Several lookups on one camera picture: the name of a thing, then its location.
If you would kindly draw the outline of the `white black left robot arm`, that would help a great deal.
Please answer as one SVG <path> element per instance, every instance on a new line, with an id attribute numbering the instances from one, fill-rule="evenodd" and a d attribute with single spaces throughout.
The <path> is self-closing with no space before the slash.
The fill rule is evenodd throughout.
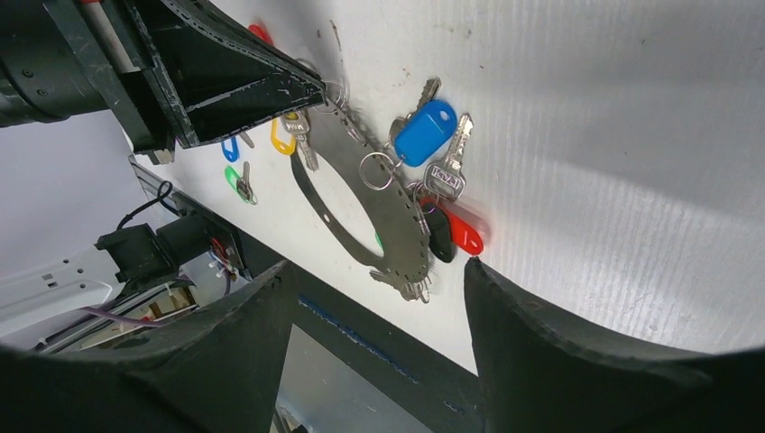
<path id="1" fill-rule="evenodd" d="M 169 160 L 320 104 L 318 73 L 209 1 L 4 1 L 1 124 L 110 111 Z"/>

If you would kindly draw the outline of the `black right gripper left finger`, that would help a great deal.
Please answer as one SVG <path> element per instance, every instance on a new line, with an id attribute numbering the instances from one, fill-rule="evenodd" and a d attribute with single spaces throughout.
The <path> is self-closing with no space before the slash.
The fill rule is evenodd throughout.
<path id="1" fill-rule="evenodd" d="M 2 431 L 268 431 L 295 278 L 291 263 L 277 263 L 242 289 L 110 348 L 3 348 Z"/>

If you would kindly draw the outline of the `blue tag key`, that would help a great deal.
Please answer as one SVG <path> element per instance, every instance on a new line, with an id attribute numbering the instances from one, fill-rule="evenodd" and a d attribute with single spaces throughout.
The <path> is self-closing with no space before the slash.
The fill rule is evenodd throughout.
<path id="1" fill-rule="evenodd" d="M 232 136 L 230 139 L 226 139 L 221 142 L 221 152 L 228 162 L 234 163 L 240 159 L 240 143 L 245 144 L 251 149 L 254 148 L 254 141 L 247 133 Z"/>

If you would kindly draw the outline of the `red tag key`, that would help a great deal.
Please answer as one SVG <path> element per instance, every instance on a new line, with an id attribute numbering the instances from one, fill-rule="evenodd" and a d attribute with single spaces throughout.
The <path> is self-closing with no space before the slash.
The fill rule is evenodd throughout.
<path id="1" fill-rule="evenodd" d="M 468 212 L 446 201 L 437 202 L 434 198 L 420 198 L 421 205 L 435 205 L 448 218 L 452 242 L 471 256 L 479 256 L 484 251 L 484 239 L 480 232 L 468 222 Z"/>

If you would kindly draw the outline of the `black fob key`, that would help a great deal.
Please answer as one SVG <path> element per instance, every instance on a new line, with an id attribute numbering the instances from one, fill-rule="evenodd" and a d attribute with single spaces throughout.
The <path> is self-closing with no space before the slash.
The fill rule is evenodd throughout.
<path id="1" fill-rule="evenodd" d="M 451 263 L 456 255 L 447 215 L 432 202 L 423 204 L 423 215 L 429 229 L 429 249 L 443 263 Z"/>

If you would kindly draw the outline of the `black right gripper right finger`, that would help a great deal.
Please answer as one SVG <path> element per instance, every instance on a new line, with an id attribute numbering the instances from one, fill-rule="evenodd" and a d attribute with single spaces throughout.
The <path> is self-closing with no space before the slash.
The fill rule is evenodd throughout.
<path id="1" fill-rule="evenodd" d="M 487 432 L 761 432 L 764 351 L 702 354 L 618 333 L 470 259 Z"/>

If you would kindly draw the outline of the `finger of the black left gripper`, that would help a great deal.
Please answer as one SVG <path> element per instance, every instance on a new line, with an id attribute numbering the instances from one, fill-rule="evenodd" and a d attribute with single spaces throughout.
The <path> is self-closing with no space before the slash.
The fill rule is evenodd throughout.
<path id="1" fill-rule="evenodd" d="M 210 1 L 127 1 L 149 85 L 183 148 L 222 142 L 323 102 L 318 73 Z"/>

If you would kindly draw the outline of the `yellow tag key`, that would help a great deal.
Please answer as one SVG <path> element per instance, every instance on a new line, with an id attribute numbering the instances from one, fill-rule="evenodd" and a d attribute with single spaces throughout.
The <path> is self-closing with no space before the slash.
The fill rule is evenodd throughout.
<path id="1" fill-rule="evenodd" d="M 291 156 L 299 150 L 308 170 L 318 170 L 318 158 L 309 144 L 310 122 L 306 110 L 290 112 L 273 119 L 272 146 L 280 153 Z"/>

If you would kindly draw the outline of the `large blue tag keys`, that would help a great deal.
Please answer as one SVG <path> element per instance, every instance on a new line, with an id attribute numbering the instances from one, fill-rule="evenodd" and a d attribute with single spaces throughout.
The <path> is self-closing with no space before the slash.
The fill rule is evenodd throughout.
<path id="1" fill-rule="evenodd" d="M 439 77 L 428 78 L 416 109 L 394 119 L 389 136 L 403 164 L 425 167 L 423 186 L 454 202 L 465 191 L 463 159 L 475 124 L 470 114 L 457 115 L 447 101 L 438 98 L 440 87 Z"/>

